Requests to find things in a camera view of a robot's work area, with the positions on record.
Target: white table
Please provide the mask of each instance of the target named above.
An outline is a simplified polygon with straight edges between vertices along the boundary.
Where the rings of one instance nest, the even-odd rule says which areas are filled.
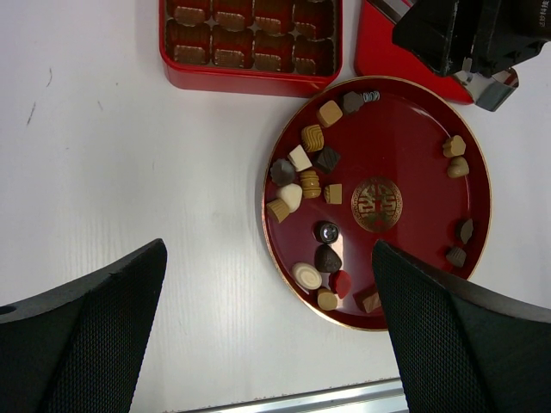
[[[359,6],[344,0],[341,80],[353,76]],[[387,333],[316,316],[267,254],[258,219],[265,162],[304,101],[174,88],[157,19],[156,0],[3,2],[0,305],[162,237],[169,265],[133,411],[396,377]],[[496,114],[459,108],[493,188],[472,281],[546,307],[550,65],[548,49],[520,65],[521,88]]]

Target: gold rim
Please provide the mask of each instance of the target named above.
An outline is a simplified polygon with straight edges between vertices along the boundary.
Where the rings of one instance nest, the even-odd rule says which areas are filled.
[[[261,217],[262,217],[262,228],[263,228],[263,232],[264,232],[264,240],[266,241],[266,244],[268,245],[268,252],[269,252],[269,255],[271,256],[272,258],[272,262],[274,263],[275,265],[275,268],[277,269],[277,271],[279,272],[279,275],[283,278],[283,281],[285,281],[285,284],[287,284],[287,286],[291,289],[291,291],[294,293],[294,295],[296,295],[298,297],[298,299],[300,301],[302,301],[302,303],[304,305],[306,305],[310,310],[312,310],[314,313],[316,313],[318,316],[322,317],[323,319],[327,320],[327,321],[330,321],[336,325],[340,325],[341,327],[344,327],[344,328],[347,328],[347,329],[351,329],[351,330],[358,330],[358,331],[373,331],[373,332],[376,332],[376,331],[388,331],[388,329],[364,329],[362,327],[355,327],[353,325],[349,325],[349,324],[345,324],[345,323],[341,323],[340,321],[337,321],[335,320],[334,318],[331,318],[329,316],[327,316],[326,314],[324,314],[323,312],[321,312],[320,310],[318,310],[316,307],[314,307],[313,305],[311,305],[308,301],[306,301],[305,299],[303,299],[293,288],[293,286],[291,285],[291,283],[287,280],[287,277],[285,276],[285,274],[283,273],[279,263],[277,262],[277,259],[276,259],[276,256],[274,255],[274,251],[272,250],[272,246],[271,246],[271,243],[269,241],[269,238],[268,238],[268,228],[266,226],[266,212],[265,212],[265,205],[264,205],[264,196],[265,196],[265,192],[266,192],[266,182],[268,180],[268,173],[269,173],[269,161],[271,160],[271,158],[274,156],[274,152],[276,151],[276,147],[277,145],[279,144],[280,140],[282,140],[282,137],[283,135],[285,134],[285,132],[287,131],[287,129],[289,128],[289,125],[291,124],[291,122],[293,122],[294,118],[296,118],[301,112],[302,110],[308,106],[310,104],[311,101],[313,101],[314,99],[317,99],[318,97],[322,96],[324,93],[328,92],[329,90],[332,90],[332,89],[335,89],[335,88],[338,88],[339,86],[343,85],[343,84],[347,84],[347,83],[352,83],[352,82],[358,82],[358,81],[361,81],[361,80],[369,80],[369,79],[386,79],[386,80],[394,80],[396,82],[402,82],[402,83],[409,83],[410,85],[412,86],[415,86],[421,90],[424,90],[425,92],[429,92],[431,95],[433,95],[436,99],[438,99],[439,101],[441,101],[442,103],[444,103],[449,109],[451,109],[454,114],[460,119],[460,121],[465,125],[465,127],[467,128],[467,130],[469,131],[469,133],[471,134],[471,136],[473,137],[473,141],[474,143],[476,144],[476,147],[479,151],[479,154],[480,156],[482,157],[482,163],[484,164],[484,169],[486,171],[486,179],[488,180],[488,188],[490,190],[490,211],[489,211],[489,218],[488,218],[488,230],[486,231],[486,238],[484,239],[484,243],[482,245],[482,251],[480,252],[480,255],[479,255],[479,258],[476,262],[476,264],[474,264],[474,268],[473,268],[473,271],[471,271],[471,274],[467,277],[467,280],[470,280],[471,277],[473,276],[473,273],[476,271],[476,268],[479,266],[480,264],[480,259],[482,258],[482,256],[484,255],[484,251],[486,249],[486,245],[487,245],[487,242],[488,242],[488,237],[490,236],[490,228],[492,226],[492,181],[490,180],[490,176],[488,174],[488,166],[486,164],[486,158],[484,157],[484,153],[482,152],[482,150],[480,149],[480,145],[479,145],[479,141],[477,140],[476,136],[474,135],[471,127],[468,125],[468,123],[463,119],[463,117],[461,116],[461,114],[459,112],[457,112],[457,110],[455,110],[455,108],[453,106],[451,106],[449,103],[447,103],[442,97],[440,97],[439,95],[437,95],[436,93],[434,93],[432,90],[430,89],[427,89],[425,88],[424,86],[418,84],[418,83],[415,83],[415,82],[411,82],[409,80],[405,80],[405,79],[401,79],[399,77],[392,77],[392,76],[363,76],[363,77],[354,77],[353,79],[350,79],[350,80],[346,80],[344,82],[341,82],[341,83],[338,83],[338,84],[335,84],[334,86],[331,86],[330,88],[327,88],[325,90],[323,90],[322,92],[318,93],[316,96],[314,96],[312,99],[310,99],[308,102],[306,102],[299,110],[297,110],[297,112],[294,114],[294,116],[289,120],[289,122],[287,123],[287,125],[283,128],[282,130],[282,133],[280,134],[279,138],[277,139],[277,141],[275,142],[274,144],[274,149],[272,149],[272,152],[269,154],[269,158],[268,158],[268,166],[266,167],[266,171],[264,172],[264,185],[263,185],[263,189],[262,189],[262,200],[261,200],[261,208],[262,208],[262,212],[261,212]]]

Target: spring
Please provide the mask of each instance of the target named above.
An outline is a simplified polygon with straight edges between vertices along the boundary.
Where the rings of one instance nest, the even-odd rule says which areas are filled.
[[[381,93],[377,90],[373,92],[362,93],[363,101],[366,103],[377,102],[381,99]]]

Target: heart-shaped chocolate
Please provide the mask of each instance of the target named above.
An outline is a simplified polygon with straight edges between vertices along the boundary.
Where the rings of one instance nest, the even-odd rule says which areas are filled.
[[[329,245],[320,245],[316,250],[314,264],[320,273],[335,273],[343,266],[340,257]]]

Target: red square tin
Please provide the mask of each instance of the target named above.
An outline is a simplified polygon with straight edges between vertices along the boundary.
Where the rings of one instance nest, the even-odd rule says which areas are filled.
[[[181,89],[313,96],[342,66],[342,0],[159,0],[159,50]]]

